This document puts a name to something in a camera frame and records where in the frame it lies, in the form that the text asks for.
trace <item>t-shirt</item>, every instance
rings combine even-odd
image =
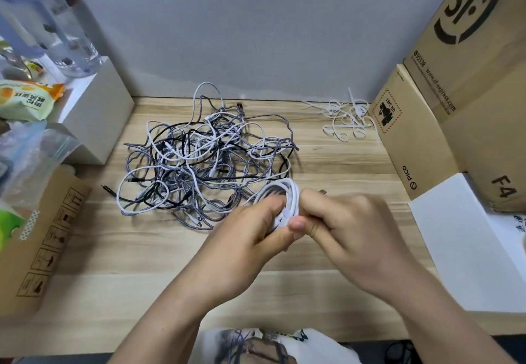
[[[358,354],[315,329],[292,335],[261,329],[199,332],[188,364],[360,364]]]

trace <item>plastic bottle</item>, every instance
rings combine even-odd
[[[65,0],[0,0],[0,35],[27,58],[47,54],[62,74],[95,74],[101,57]]]

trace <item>wood grain surface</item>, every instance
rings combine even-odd
[[[94,190],[78,216],[41,310],[25,320],[0,324],[0,357],[114,351],[164,287],[187,264],[205,235],[182,227],[169,211],[122,216],[100,185],[118,186],[124,176],[123,142],[146,139],[146,121],[188,121],[191,100],[139,98],[105,167],[81,167]],[[367,192],[389,203],[405,241],[436,274],[413,220],[404,187],[374,130],[343,143],[326,135],[327,119],[300,102],[245,101],[247,115],[280,113],[289,119],[300,150],[293,178],[300,188],[329,195]],[[286,135],[274,120],[261,124]],[[492,334],[526,333],[518,315],[473,314]],[[312,327],[338,341],[407,337],[398,314],[346,281],[309,238],[277,255],[237,299],[210,312],[202,327],[260,327],[292,332]]]

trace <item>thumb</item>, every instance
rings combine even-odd
[[[258,247],[265,262],[272,259],[276,254],[289,248],[294,241],[300,239],[303,234],[295,234],[288,227],[276,229],[263,241],[259,242]]]
[[[343,248],[332,237],[325,223],[316,217],[294,216],[289,220],[288,227],[294,233],[309,235],[327,256],[343,252]]]

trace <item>green object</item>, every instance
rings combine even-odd
[[[0,252],[7,240],[11,238],[13,231],[21,227],[24,222],[22,217],[0,200]]]

